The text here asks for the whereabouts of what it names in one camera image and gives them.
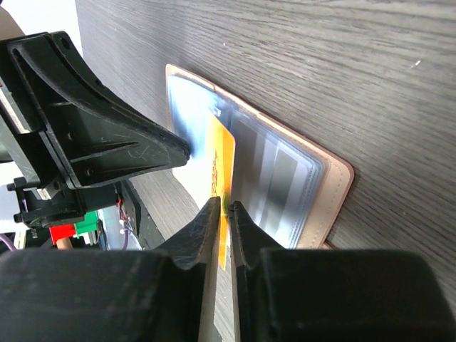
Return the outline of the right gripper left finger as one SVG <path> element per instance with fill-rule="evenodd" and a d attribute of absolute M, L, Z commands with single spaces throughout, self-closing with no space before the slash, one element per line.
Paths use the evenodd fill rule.
<path fill-rule="evenodd" d="M 211 341 L 221 200 L 149 251 L 1 256 L 3 341 Z"/>

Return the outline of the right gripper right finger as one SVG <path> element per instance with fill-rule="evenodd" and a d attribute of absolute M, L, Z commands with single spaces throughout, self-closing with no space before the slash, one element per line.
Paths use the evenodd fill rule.
<path fill-rule="evenodd" d="M 285 249 L 241 202 L 229 213 L 238 341 L 453 341 L 428 263 L 382 249 Z"/>

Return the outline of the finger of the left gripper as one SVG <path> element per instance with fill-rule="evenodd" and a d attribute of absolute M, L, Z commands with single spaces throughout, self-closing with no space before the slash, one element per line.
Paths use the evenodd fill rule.
<path fill-rule="evenodd" d="M 182 138 L 103 85 L 63 31 L 6 42 L 6 151 L 37 188 L 102 187 L 190 157 Z"/>

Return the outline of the beige leather card holder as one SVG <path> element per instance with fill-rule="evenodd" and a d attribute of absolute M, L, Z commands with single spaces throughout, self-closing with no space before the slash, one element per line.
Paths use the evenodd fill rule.
<path fill-rule="evenodd" d="M 167 123 L 191 147 L 175 179 L 197 205 L 209 195 L 212 123 L 234 137 L 231 198 L 286 248 L 321 248 L 354 178 L 351 165 L 241 98 L 201 76 L 165 68 Z"/>

